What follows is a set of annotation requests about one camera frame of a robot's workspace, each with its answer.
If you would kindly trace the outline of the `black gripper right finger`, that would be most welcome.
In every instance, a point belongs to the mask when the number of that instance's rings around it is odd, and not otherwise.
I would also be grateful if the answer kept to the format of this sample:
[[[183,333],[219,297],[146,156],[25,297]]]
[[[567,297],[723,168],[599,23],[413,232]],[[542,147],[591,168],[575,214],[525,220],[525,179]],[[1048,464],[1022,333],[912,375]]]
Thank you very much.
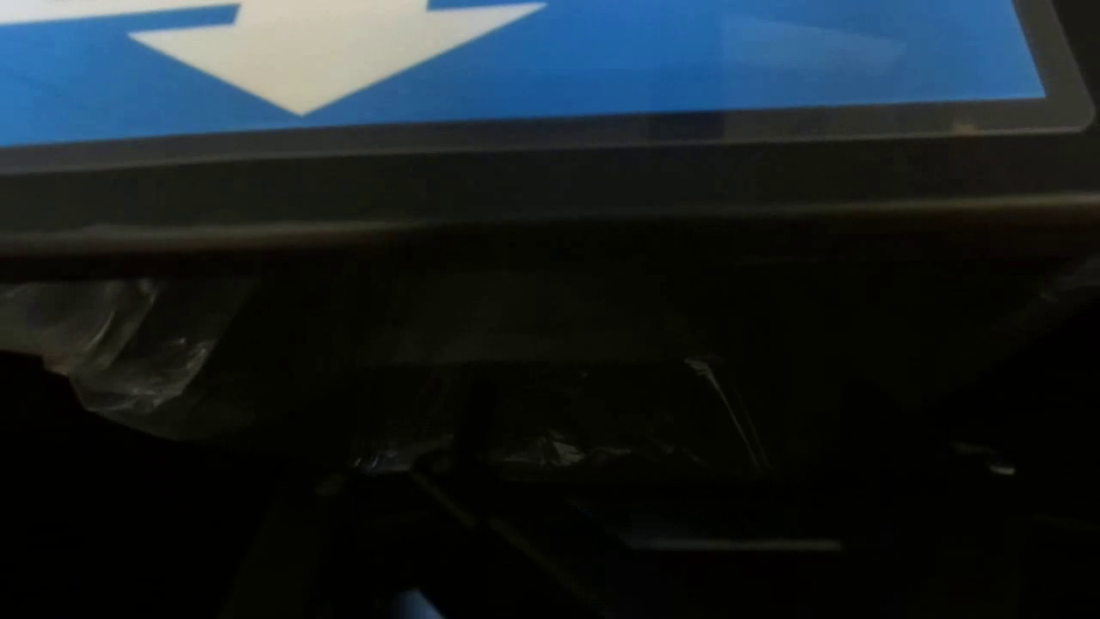
[[[867,482],[846,597],[858,619],[1100,619],[1098,494],[985,442]]]

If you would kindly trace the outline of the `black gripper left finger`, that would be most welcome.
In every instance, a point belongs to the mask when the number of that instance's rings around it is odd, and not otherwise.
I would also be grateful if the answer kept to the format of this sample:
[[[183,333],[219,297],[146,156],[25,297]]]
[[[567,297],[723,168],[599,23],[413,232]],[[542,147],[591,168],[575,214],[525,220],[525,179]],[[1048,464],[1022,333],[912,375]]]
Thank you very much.
[[[637,583],[555,494],[345,472],[273,494],[215,619],[639,619]]]

